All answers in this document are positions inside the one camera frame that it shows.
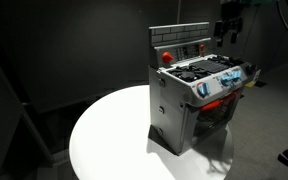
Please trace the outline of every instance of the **label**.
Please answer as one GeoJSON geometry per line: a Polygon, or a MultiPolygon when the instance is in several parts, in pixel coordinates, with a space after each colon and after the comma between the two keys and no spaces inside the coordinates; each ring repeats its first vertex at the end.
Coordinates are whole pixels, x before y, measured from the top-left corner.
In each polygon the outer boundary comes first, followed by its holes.
{"type": "Polygon", "coordinates": [[[258,77],[260,76],[261,70],[256,71],[255,76],[253,78],[253,80],[249,83],[247,83],[245,86],[246,87],[253,87],[255,85],[255,83],[258,80],[258,77]]]}

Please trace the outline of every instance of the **burner grate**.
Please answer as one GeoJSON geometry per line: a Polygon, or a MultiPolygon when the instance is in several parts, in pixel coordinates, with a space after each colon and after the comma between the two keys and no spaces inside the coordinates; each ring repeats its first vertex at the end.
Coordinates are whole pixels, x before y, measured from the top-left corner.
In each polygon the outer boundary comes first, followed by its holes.
{"type": "Polygon", "coordinates": [[[219,64],[219,63],[212,62],[212,61],[205,61],[205,60],[191,63],[189,66],[193,66],[195,68],[200,68],[200,69],[206,70],[210,73],[217,73],[217,72],[220,72],[220,71],[223,71],[223,70],[229,68],[226,65],[219,64]]]}
{"type": "Polygon", "coordinates": [[[207,71],[195,68],[193,66],[176,67],[175,69],[168,72],[186,82],[193,82],[197,79],[201,79],[210,75],[207,71]]]}

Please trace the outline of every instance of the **control panel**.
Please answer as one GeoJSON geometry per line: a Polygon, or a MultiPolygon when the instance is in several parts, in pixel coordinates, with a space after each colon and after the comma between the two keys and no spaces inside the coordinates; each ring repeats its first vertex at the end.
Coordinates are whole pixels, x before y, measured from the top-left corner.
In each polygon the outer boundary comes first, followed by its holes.
{"type": "Polygon", "coordinates": [[[203,57],[211,53],[211,39],[155,47],[159,67],[170,67],[179,61],[203,57]]]}
{"type": "Polygon", "coordinates": [[[190,86],[199,99],[207,99],[209,97],[226,95],[242,87],[243,81],[246,79],[247,76],[242,69],[236,66],[192,82],[190,86]]]}

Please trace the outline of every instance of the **stainless steel stove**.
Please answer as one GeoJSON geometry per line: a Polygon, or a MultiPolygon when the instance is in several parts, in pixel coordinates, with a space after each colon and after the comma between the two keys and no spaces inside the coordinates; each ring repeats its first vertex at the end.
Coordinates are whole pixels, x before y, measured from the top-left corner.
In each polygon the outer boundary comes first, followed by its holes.
{"type": "Polygon", "coordinates": [[[177,155],[226,126],[256,66],[212,54],[208,23],[150,28],[151,124],[177,155]]]}

